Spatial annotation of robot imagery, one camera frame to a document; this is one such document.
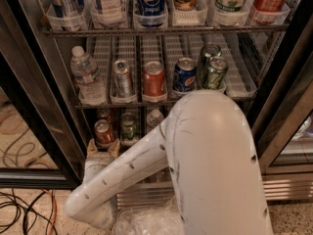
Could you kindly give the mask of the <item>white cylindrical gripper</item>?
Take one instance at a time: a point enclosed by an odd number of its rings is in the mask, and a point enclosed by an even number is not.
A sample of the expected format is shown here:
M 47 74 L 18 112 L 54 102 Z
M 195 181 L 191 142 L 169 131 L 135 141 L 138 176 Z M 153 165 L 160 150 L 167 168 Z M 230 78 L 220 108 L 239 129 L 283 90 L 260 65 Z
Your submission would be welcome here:
M 95 139 L 91 138 L 87 146 L 87 156 L 83 182 L 94 178 L 102 169 L 109 165 L 113 158 L 119 156 L 120 140 L 116 139 L 109 147 L 108 152 L 98 152 Z M 116 197 L 110 198 L 87 215 L 88 224 L 99 229 L 111 229 L 117 216 Z

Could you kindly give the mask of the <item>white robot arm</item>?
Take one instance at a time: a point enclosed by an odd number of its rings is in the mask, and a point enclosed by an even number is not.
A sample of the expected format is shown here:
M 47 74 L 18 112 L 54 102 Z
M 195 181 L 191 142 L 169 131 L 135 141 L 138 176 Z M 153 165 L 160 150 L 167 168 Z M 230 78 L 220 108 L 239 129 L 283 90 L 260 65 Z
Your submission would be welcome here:
M 168 117 L 67 198 L 67 215 L 91 223 L 122 190 L 167 168 L 184 235 L 273 235 L 254 141 L 228 96 L 188 93 Z

